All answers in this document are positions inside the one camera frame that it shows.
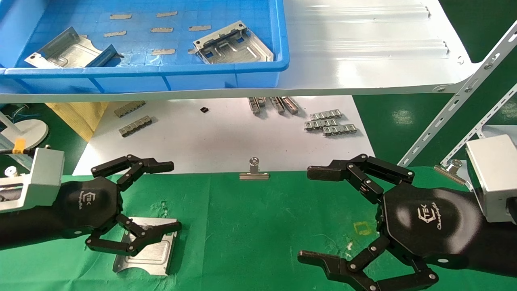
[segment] gray metal box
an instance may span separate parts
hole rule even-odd
[[[488,222],[513,221],[506,200],[517,196],[517,149],[508,135],[468,141],[468,174]]]

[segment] yellow cloth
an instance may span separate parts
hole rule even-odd
[[[108,104],[109,102],[73,102],[47,103],[47,106],[89,142]]]

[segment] white shelf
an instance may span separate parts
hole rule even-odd
[[[438,0],[284,0],[290,67],[275,89],[17,94],[2,102],[456,93],[472,64]]]
[[[124,103],[111,103],[73,174],[90,175],[94,166],[128,154],[173,161],[172,173],[244,172],[253,156],[261,171],[305,171],[333,159],[373,155],[351,96],[294,100],[301,109],[297,115],[279,115],[267,100],[254,116],[247,99],[221,98],[150,101],[121,119],[113,111]],[[202,107],[210,110],[202,113]],[[339,123],[354,123],[357,133],[324,137],[321,130],[303,130],[310,113],[336,108],[344,114]],[[119,128],[146,115],[156,122],[126,138],[120,135]]]

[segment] white round base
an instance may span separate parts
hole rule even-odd
[[[49,133],[49,127],[47,124],[37,119],[16,122],[15,125],[22,132],[21,135],[10,127],[4,129],[2,131],[2,135],[12,143],[15,143],[18,138],[25,139],[26,149],[31,149],[40,144]]]

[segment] yellow sticker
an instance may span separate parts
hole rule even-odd
[[[354,230],[360,236],[369,236],[373,233],[366,221],[354,222]]]
[[[23,154],[23,150],[25,150],[25,139],[17,138],[14,142],[14,148],[12,149],[12,153],[21,155]]]

